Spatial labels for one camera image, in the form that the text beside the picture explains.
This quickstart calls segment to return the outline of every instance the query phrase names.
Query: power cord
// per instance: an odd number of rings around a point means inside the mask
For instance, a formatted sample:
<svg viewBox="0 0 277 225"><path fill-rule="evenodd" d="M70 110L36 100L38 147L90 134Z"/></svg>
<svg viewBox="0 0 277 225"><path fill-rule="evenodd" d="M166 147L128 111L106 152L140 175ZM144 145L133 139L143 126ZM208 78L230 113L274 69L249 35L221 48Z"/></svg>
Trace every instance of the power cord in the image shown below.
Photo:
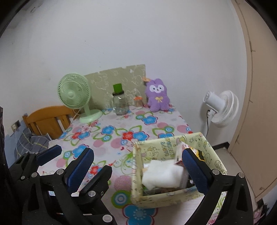
<svg viewBox="0 0 277 225"><path fill-rule="evenodd" d="M73 111L75 113L75 116L73 117L73 120L75 119L76 116L80 116L81 114L78 114L80 112L81 109L79 109L79 111L76 113L75 111Z"/></svg>
<svg viewBox="0 0 277 225"><path fill-rule="evenodd" d="M207 115L207 126L208 126L206 137L207 137L208 132L209 132L208 112L210 112L209 109L207 110L207 113L206 113L206 115Z"/></svg>
<svg viewBox="0 0 277 225"><path fill-rule="evenodd" d="M16 140L16 155L17 155L17 159L19 159L19 157L21 156L21 155L19 154L18 150L17 150L17 140Z"/></svg>

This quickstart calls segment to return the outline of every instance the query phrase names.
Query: floor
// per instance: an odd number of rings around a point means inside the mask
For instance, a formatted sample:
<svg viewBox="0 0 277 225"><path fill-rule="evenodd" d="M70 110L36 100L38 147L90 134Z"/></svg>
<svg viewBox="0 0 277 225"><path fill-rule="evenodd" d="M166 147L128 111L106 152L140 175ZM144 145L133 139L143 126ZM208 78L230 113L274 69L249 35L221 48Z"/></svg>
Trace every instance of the floor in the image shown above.
<svg viewBox="0 0 277 225"><path fill-rule="evenodd" d="M215 150L221 161L223 162L225 168L227 169L228 175L235 176L239 172L242 172L241 168L233 158L233 156L226 150L226 148L221 148ZM248 184L249 190L250 190L250 195L251 195L251 200L252 200L252 206L253 206L253 211L257 209L257 204L255 201L255 196L252 188Z"/></svg>

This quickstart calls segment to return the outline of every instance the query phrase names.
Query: fan grille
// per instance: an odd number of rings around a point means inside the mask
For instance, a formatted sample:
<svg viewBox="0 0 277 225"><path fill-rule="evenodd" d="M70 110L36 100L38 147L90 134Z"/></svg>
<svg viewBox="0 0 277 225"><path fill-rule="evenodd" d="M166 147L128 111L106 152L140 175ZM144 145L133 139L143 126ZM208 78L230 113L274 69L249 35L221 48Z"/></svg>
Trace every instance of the fan grille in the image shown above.
<svg viewBox="0 0 277 225"><path fill-rule="evenodd" d="M65 75L59 81L58 96L68 108L79 109L84 107L91 97L87 78L75 73Z"/></svg>
<svg viewBox="0 0 277 225"><path fill-rule="evenodd" d="M238 97L231 91L224 91L219 97L225 100L225 107L213 116L212 122L217 127L225 127L238 112Z"/></svg>

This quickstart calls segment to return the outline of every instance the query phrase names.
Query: green lid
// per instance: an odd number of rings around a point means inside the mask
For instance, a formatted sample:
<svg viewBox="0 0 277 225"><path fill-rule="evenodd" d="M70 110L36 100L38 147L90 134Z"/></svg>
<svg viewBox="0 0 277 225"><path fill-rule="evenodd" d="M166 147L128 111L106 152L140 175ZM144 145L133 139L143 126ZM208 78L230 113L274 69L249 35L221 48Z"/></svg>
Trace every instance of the green lid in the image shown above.
<svg viewBox="0 0 277 225"><path fill-rule="evenodd" d="M114 86L114 93L120 93L120 92L122 92L123 90L122 90L122 84L115 84L115 85L113 85Z"/></svg>

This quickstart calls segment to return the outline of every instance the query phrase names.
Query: gray plaid pillow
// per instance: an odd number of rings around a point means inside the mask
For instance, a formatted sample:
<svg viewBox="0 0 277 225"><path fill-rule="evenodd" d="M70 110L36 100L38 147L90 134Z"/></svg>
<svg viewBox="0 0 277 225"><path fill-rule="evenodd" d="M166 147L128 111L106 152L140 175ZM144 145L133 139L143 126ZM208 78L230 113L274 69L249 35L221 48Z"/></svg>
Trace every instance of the gray plaid pillow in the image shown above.
<svg viewBox="0 0 277 225"><path fill-rule="evenodd" d="M43 152L48 149L49 139L45 135L32 134L29 128L25 128L14 150L15 158L19 158L26 151L30 153Z"/></svg>

